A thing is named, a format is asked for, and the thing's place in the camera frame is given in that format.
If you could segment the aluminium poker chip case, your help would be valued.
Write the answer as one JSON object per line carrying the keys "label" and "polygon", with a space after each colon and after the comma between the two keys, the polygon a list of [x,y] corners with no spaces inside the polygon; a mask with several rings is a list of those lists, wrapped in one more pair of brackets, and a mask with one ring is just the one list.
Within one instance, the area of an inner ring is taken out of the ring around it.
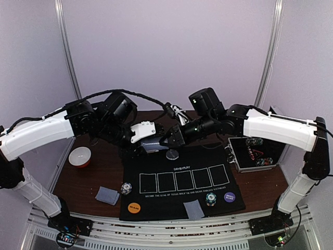
{"label": "aluminium poker chip case", "polygon": [[[273,169],[285,158],[289,145],[268,139],[263,139],[263,144],[259,146],[247,146],[246,138],[230,137],[225,147],[227,161],[234,164],[237,172],[254,172]],[[270,166],[258,167],[255,162],[259,158],[273,158],[274,162]]]}

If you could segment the grey playing card deck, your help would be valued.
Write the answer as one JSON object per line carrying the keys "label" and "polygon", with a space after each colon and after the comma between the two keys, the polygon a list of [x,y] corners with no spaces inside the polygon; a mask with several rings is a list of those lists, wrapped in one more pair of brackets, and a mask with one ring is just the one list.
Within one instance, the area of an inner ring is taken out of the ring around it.
{"label": "grey playing card deck", "polygon": [[159,141],[160,137],[146,138],[140,142],[140,145],[147,153],[155,153],[169,149],[167,146],[160,145]]}

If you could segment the poker chip row upper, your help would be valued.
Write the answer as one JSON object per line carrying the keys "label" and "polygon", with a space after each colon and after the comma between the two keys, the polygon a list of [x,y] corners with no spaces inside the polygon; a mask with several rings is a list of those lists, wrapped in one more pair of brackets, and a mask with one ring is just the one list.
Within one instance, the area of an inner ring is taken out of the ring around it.
{"label": "poker chip row upper", "polygon": [[262,138],[246,138],[246,145],[247,146],[259,146],[263,144],[263,139]]}

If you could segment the clear round dealer button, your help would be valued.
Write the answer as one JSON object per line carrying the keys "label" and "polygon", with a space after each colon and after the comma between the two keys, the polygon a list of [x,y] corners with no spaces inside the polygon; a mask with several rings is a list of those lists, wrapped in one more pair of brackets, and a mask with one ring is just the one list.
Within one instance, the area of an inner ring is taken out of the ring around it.
{"label": "clear round dealer button", "polygon": [[166,152],[165,156],[168,160],[177,160],[179,158],[179,153],[175,149],[170,149]]}

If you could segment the white red bowl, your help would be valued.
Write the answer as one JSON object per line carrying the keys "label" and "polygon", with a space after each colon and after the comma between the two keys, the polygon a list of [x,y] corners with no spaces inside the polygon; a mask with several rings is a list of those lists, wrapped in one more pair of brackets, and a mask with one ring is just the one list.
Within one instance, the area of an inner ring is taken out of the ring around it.
{"label": "white red bowl", "polygon": [[88,147],[78,147],[69,154],[68,161],[77,168],[84,168],[89,165],[91,155],[91,150]]}

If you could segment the poker chip row lower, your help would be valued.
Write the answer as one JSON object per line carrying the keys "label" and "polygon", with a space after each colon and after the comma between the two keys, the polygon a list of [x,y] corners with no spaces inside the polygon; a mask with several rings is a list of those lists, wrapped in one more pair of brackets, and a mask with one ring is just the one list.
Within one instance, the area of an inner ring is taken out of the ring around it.
{"label": "poker chip row lower", "polygon": [[255,165],[258,167],[262,166],[270,166],[274,162],[273,158],[268,157],[268,158],[259,158],[256,160]]}

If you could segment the black poker cloth mat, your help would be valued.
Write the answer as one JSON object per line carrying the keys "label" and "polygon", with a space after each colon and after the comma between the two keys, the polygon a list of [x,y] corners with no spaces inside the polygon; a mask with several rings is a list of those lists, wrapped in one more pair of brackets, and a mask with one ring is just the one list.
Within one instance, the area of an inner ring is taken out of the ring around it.
{"label": "black poker cloth mat", "polygon": [[[121,197],[120,220],[186,219],[183,203],[195,200],[199,201],[205,217],[245,209],[224,147],[188,146],[178,153],[177,160],[168,160],[165,151],[123,160],[123,181],[132,185],[132,191]],[[224,200],[226,192],[235,193],[233,203]],[[217,196],[214,206],[206,205],[208,193]],[[130,203],[139,203],[140,212],[131,214],[127,209]]]}

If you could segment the blue small blind button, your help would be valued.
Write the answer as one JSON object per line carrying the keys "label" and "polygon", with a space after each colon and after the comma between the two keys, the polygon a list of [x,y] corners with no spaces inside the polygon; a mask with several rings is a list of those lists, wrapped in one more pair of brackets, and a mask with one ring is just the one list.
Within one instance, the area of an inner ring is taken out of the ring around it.
{"label": "blue small blind button", "polygon": [[226,192],[224,194],[224,200],[227,202],[227,203],[233,203],[235,200],[236,200],[236,195],[235,193],[233,192]]}

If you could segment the orange big blind button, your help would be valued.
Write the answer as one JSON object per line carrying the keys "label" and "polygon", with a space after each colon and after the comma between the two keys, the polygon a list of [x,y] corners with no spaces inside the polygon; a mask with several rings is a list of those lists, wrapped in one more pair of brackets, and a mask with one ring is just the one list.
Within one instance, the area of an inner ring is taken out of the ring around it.
{"label": "orange big blind button", "polygon": [[139,203],[130,203],[127,209],[131,214],[137,214],[140,212],[141,206]]}

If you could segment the left aluminium frame post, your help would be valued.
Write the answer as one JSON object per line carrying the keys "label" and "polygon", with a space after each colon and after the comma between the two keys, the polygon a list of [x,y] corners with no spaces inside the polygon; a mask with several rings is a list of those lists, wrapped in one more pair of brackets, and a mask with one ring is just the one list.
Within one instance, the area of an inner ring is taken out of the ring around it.
{"label": "left aluminium frame post", "polygon": [[76,75],[75,66],[74,66],[74,62],[73,62],[73,57],[72,57],[72,53],[71,53],[68,32],[67,32],[67,27],[66,27],[65,13],[64,13],[64,8],[63,8],[63,1],[55,0],[54,3],[55,3],[56,17],[58,20],[58,26],[59,26],[59,30],[60,30],[60,36],[61,36],[61,40],[62,40],[63,51],[65,54],[66,66],[67,66],[69,77],[70,77],[70,82],[73,87],[76,99],[81,99],[82,93],[80,90],[80,86],[79,86],[79,82],[78,82],[78,78]]}

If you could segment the right aluminium frame post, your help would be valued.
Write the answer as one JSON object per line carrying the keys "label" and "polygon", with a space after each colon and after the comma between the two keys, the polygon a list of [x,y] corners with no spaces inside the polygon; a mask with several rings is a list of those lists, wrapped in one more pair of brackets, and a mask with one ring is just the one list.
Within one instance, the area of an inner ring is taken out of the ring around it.
{"label": "right aluminium frame post", "polygon": [[254,101],[254,105],[258,108],[262,108],[266,93],[268,90],[268,85],[270,82],[271,74],[273,72],[273,61],[278,48],[280,33],[281,33],[281,23],[283,20],[283,10],[284,10],[284,1],[276,0],[273,22],[270,33],[270,40],[268,43],[266,58],[263,66],[263,71],[260,79],[260,84],[258,87],[257,95]]}

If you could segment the poker chip row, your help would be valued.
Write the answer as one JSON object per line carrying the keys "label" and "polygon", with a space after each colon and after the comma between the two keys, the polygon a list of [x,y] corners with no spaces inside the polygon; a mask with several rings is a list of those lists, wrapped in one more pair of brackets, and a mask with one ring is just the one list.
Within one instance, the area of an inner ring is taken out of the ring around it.
{"label": "poker chip row", "polygon": [[268,158],[259,158],[256,160],[255,165],[258,167],[262,166],[270,166],[274,162],[273,158],[268,157]]}
{"label": "poker chip row", "polygon": [[263,139],[262,138],[246,138],[246,145],[247,146],[259,146],[263,144]]}

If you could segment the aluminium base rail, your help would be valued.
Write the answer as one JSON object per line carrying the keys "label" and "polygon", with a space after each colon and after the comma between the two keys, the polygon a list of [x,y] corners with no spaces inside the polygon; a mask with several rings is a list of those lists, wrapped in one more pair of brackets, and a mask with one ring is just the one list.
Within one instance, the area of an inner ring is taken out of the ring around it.
{"label": "aluminium base rail", "polygon": [[[248,221],[269,215],[271,206],[247,204],[246,209],[228,215],[203,218],[198,221],[162,220],[126,222],[118,219],[120,205],[88,204],[73,216],[93,222],[89,236],[79,239],[68,249],[323,249],[311,212],[307,205],[299,205],[292,212],[294,226],[267,234],[253,235]],[[56,243],[58,231],[47,226],[40,209],[33,207],[25,225],[19,249],[61,249]],[[271,247],[273,236],[286,233],[284,247]]]}

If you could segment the blue white chip stack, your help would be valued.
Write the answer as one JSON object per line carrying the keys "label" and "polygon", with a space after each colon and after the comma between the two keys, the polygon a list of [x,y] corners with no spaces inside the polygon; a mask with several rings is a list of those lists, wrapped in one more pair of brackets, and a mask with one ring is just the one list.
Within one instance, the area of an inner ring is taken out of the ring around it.
{"label": "blue white chip stack", "polygon": [[123,183],[120,191],[121,191],[121,194],[128,195],[132,191],[132,185],[130,183]]}

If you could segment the mixed colour chip stack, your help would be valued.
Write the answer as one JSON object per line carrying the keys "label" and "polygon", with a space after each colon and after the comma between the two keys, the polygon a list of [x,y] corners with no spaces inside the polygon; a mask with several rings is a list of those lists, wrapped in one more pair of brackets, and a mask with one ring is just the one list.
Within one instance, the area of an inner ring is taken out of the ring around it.
{"label": "mixed colour chip stack", "polygon": [[217,196],[214,193],[208,193],[206,195],[206,205],[207,206],[214,206],[216,204]]}

